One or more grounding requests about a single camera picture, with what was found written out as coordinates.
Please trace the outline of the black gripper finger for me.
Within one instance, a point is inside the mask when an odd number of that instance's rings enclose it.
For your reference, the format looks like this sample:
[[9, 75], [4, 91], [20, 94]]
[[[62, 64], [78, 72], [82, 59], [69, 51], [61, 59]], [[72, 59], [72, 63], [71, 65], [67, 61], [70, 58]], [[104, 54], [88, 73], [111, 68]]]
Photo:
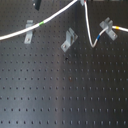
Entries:
[[35, 7], [35, 9], [39, 9], [40, 8], [41, 1], [42, 0], [33, 0], [33, 6]]

